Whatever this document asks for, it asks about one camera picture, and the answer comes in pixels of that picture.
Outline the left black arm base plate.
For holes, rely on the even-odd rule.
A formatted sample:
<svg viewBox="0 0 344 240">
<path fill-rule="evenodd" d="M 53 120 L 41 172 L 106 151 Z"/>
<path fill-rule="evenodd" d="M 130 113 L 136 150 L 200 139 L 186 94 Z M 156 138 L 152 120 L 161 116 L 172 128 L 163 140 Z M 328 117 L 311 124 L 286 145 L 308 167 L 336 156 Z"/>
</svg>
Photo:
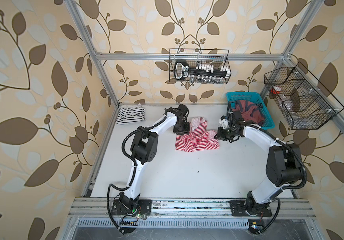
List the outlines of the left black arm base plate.
<svg viewBox="0 0 344 240">
<path fill-rule="evenodd" d="M 112 206 L 113 215 L 126 216 L 126 215 L 149 215 L 152 211 L 152 200 L 139 200 L 135 209 L 127 209 L 119 200 L 114 200 Z"/>
</svg>

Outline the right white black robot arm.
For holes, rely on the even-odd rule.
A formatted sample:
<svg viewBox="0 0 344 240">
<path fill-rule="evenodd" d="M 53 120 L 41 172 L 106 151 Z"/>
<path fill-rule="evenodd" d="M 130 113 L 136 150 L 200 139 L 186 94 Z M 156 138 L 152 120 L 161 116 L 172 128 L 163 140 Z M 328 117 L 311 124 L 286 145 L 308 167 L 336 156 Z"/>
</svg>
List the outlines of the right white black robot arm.
<svg viewBox="0 0 344 240">
<path fill-rule="evenodd" d="M 288 144 L 273 136 L 261 126 L 245 121 L 240 111 L 227 110 L 220 118 L 221 127 L 215 138 L 229 143 L 247 138 L 267 153 L 266 177 L 259 186 L 248 192 L 244 212 L 257 216 L 285 190 L 305 186 L 307 172 L 297 144 Z"/>
</svg>

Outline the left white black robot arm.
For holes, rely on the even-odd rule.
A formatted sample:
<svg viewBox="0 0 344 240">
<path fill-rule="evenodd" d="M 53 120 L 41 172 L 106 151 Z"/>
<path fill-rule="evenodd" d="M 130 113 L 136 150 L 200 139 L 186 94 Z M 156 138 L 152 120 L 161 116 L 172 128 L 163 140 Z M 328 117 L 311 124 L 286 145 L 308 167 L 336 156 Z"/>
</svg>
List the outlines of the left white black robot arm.
<svg viewBox="0 0 344 240">
<path fill-rule="evenodd" d="M 113 188 L 120 192 L 119 198 L 113 203 L 113 209 L 119 216 L 145 213 L 147 208 L 140 204 L 141 185 L 148 164 L 157 154 L 159 136 L 169 128 L 173 128 L 173 133 L 178 136 L 187 135 L 190 130 L 188 115 L 189 109 L 184 104 L 165 109 L 162 118 L 154 124 L 148 127 L 140 126 L 125 137 L 122 152 L 133 162 L 131 175 L 124 188 L 119 188 L 114 184 L 109 185 L 109 189 Z"/>
</svg>

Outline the black white striped tank top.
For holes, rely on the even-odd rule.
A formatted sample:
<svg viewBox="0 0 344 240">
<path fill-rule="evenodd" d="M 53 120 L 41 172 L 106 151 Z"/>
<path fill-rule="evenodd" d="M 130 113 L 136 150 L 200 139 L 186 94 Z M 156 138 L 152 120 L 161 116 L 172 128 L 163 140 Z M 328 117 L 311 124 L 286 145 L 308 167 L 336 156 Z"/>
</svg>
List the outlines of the black white striped tank top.
<svg viewBox="0 0 344 240">
<path fill-rule="evenodd" d="M 116 124 L 126 125 L 137 122 L 143 122 L 145 120 L 146 109 L 138 104 L 136 107 L 125 107 L 120 108 L 118 117 L 116 119 Z"/>
</svg>

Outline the red white striped tank top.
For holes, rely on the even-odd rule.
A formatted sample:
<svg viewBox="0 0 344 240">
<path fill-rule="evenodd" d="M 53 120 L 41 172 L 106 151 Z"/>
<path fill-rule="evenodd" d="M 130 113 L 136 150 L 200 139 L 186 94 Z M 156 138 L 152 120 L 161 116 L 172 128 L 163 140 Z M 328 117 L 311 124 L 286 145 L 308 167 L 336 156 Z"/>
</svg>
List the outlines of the red white striped tank top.
<svg viewBox="0 0 344 240">
<path fill-rule="evenodd" d="M 208 122 L 203 117 L 194 117 L 190 121 L 187 135 L 176 136 L 175 150 L 187 153 L 218 150 L 219 142 L 215 139 L 217 131 L 207 129 Z"/>
</svg>

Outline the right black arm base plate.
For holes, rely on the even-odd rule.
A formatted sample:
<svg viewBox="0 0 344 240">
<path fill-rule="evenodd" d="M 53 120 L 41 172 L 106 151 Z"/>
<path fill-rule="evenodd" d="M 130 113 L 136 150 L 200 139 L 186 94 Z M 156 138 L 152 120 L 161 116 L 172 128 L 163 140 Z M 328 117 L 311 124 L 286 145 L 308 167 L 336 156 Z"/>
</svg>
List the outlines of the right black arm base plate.
<svg viewBox="0 0 344 240">
<path fill-rule="evenodd" d="M 245 200 L 229 201 L 233 217 L 272 217 L 269 204 L 255 204 L 247 206 Z"/>
</svg>

